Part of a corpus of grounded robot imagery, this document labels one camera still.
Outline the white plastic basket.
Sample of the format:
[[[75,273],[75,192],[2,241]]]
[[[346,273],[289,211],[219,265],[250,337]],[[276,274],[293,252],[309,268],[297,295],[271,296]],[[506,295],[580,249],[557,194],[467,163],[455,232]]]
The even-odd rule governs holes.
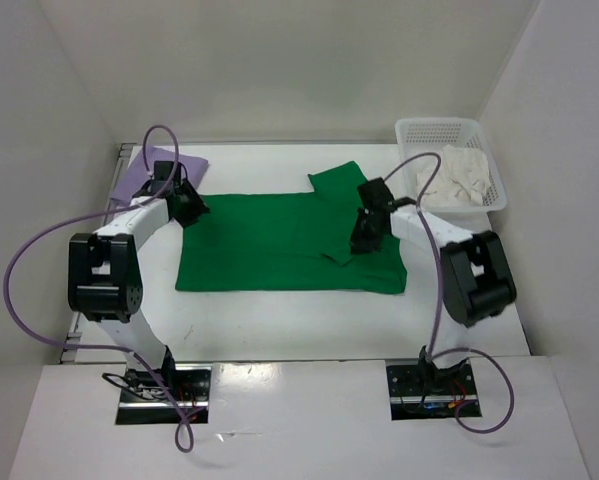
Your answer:
[[[395,123],[395,135],[402,160],[425,155],[399,171],[409,196],[424,195],[424,209],[438,214],[481,214],[507,206],[494,157],[477,121],[405,118]]]

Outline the white t-shirt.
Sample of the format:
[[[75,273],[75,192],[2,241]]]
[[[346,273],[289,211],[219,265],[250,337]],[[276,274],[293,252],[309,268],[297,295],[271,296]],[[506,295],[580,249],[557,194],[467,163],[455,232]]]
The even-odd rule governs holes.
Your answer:
[[[425,190],[422,205],[427,209],[482,206],[491,187],[483,151],[446,145],[436,153],[442,160],[441,167]]]

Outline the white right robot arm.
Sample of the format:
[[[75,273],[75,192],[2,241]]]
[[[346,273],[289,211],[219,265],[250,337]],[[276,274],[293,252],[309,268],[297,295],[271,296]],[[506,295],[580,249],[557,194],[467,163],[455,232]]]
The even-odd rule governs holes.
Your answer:
[[[398,295],[407,284],[407,241],[433,255],[437,313],[471,327],[515,300],[495,233],[445,235],[418,200],[394,197],[383,179],[366,180],[353,165],[311,183],[309,193],[207,196],[205,215],[183,232],[176,289]]]

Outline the green t-shirt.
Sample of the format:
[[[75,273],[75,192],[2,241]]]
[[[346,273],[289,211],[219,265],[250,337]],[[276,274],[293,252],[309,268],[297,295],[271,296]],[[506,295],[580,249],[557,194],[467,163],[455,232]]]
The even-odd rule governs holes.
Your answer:
[[[210,211],[184,229],[179,292],[366,291],[399,295],[407,284],[400,242],[354,254],[365,182],[355,162],[311,174],[311,191],[204,196]]]

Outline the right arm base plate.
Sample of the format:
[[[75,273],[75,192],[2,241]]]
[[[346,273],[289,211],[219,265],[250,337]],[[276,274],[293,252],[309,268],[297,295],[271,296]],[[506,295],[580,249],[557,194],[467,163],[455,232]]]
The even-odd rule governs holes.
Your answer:
[[[416,359],[394,360],[385,371],[393,421],[446,419],[456,412],[460,418],[482,416],[467,360],[428,372]]]

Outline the aluminium table edge rail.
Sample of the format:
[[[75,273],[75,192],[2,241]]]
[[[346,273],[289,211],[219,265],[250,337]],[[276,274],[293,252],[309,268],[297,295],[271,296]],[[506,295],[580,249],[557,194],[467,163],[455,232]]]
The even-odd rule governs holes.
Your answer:
[[[106,194],[101,210],[114,209],[116,205],[110,201],[110,194],[115,188],[121,174],[127,169],[128,164],[134,159],[134,147],[136,143],[122,143],[117,146],[114,168],[107,180]],[[81,313],[74,312],[68,332],[66,333],[66,342],[74,345],[81,344],[111,344],[112,340],[96,325],[89,322]],[[58,360],[58,364],[92,364],[92,363],[123,363],[121,354],[108,354],[105,350],[94,351],[87,349],[63,349]]]

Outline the purple t-shirt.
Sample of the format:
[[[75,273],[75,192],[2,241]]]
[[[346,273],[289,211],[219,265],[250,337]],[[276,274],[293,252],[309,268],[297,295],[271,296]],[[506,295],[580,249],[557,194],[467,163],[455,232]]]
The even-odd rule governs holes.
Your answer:
[[[173,161],[174,152],[157,147],[149,147],[147,160],[150,168],[156,161]],[[181,154],[180,163],[185,167],[184,171],[192,186],[197,189],[209,168],[209,162],[202,157]],[[115,188],[110,194],[110,200],[115,206],[127,206],[133,195],[140,190],[148,180],[148,170],[143,163],[143,151],[140,151],[135,160],[121,174]]]

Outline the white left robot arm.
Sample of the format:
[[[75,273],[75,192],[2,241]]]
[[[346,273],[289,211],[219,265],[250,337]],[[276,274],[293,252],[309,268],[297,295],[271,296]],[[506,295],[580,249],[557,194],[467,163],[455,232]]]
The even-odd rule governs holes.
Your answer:
[[[193,225],[209,211],[179,162],[157,161],[154,173],[131,205],[93,233],[69,242],[68,302],[97,324],[123,353],[128,369],[159,400],[179,385],[174,357],[157,338],[141,310],[143,281],[138,252],[171,221]]]

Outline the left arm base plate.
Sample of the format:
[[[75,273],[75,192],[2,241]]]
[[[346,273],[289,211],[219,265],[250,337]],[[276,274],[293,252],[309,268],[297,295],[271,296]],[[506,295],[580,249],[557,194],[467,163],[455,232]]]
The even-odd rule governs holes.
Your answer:
[[[168,397],[146,372],[127,369],[124,374],[104,372],[101,378],[119,392],[116,425],[178,424],[180,416]],[[169,388],[191,424],[205,424],[209,416],[211,367],[176,370]]]

